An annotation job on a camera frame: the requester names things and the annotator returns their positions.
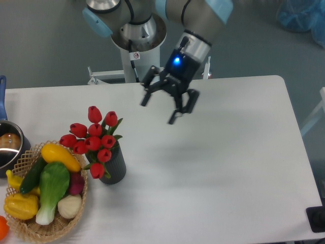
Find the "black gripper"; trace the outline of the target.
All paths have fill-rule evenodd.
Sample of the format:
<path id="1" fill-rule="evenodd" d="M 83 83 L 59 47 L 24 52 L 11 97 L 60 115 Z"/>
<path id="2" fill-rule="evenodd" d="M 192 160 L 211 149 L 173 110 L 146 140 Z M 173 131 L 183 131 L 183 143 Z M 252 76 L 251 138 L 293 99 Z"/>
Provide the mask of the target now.
<path id="1" fill-rule="evenodd" d="M 176 106 L 168 124 L 173 125 L 176 118 L 185 113 L 191 114 L 200 92 L 188 87 L 199 66 L 200 63 L 187 54 L 178 49 L 173 50 L 162 71 L 151 66 L 140 82 L 145 92 L 141 106 L 147 105 L 153 92 L 163 90 L 174 98 Z"/>

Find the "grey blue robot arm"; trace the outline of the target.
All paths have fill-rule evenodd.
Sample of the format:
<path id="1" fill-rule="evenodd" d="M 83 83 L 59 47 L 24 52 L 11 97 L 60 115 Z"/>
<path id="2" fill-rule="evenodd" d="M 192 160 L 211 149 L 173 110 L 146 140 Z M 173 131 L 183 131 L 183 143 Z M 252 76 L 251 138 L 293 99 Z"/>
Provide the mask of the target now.
<path id="1" fill-rule="evenodd" d="M 125 81 L 144 88 L 142 106 L 159 90 L 174 98 L 173 124 L 193 111 L 200 93 L 189 84 L 232 11 L 232 1 L 87 1 L 82 14 L 97 35 L 111 38 L 119 48 Z M 166 21 L 184 31 L 161 66 Z"/>

